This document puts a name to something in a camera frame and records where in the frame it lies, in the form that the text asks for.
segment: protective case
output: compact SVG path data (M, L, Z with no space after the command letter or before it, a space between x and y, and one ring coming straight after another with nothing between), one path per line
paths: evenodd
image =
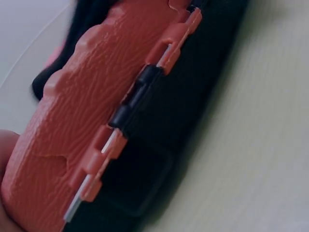
M79 40L1 186L28 232L132 231L173 167L247 0L124 0Z

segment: beige surface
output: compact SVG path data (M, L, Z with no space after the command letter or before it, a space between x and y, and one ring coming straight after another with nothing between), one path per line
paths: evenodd
M308 0L252 0L182 181L144 231L309 231L308 23ZM47 28L0 88L0 106L19 112L1 126L23 130L34 110L26 88L53 48L42 44L63 28Z

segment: textured orange surface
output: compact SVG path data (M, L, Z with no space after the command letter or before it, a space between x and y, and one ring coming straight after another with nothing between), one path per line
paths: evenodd
M168 0L121 1L80 39L65 67L47 82L1 186L7 212L25 230L62 230L76 193L68 185L74 169L177 17L177 8Z

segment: hinge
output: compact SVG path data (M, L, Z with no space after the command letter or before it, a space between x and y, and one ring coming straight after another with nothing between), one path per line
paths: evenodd
M101 126L80 161L69 186L77 189L64 220L70 222L81 202L92 202L101 189L101 177L111 160L117 159L127 139L119 129Z

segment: hand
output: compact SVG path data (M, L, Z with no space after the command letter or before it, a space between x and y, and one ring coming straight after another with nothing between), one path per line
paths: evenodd
M0 130L0 183L2 182L6 164L15 147L19 135L9 131ZM6 215L2 202L0 203L0 232L22 232L22 230Z

